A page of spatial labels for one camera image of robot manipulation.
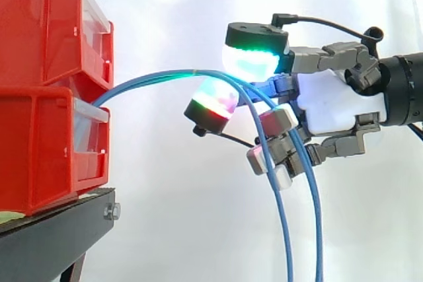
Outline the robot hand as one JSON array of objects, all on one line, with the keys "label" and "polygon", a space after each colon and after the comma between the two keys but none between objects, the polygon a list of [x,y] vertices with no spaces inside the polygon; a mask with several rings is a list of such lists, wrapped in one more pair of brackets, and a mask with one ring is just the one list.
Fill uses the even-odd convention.
[{"label": "robot hand", "polygon": [[364,135],[387,121],[377,54],[383,31],[371,27],[353,42],[292,47],[284,26],[302,20],[275,14],[269,24],[230,23],[224,64],[228,75],[247,82],[245,93],[209,78],[184,112],[195,134],[219,135],[236,108],[267,103],[258,117],[263,134],[247,159],[277,190],[328,158],[363,154]]}]

